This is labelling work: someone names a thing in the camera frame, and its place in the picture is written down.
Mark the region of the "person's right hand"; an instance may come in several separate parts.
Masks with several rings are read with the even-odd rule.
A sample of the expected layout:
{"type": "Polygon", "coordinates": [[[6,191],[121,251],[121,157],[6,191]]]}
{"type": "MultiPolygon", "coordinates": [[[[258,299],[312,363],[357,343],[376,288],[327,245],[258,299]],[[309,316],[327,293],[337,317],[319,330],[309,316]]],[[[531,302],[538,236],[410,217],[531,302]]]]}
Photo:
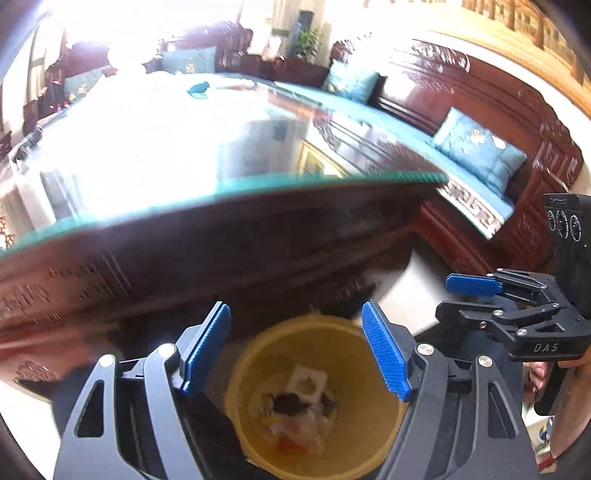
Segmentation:
{"type": "MultiPolygon", "coordinates": [[[[590,349],[580,359],[560,361],[558,366],[573,370],[574,376],[554,418],[550,436],[550,452],[554,459],[575,443],[590,422],[590,349]]],[[[524,400],[532,403],[548,383],[550,366],[547,362],[529,362],[524,364],[524,372],[524,400]]]]}

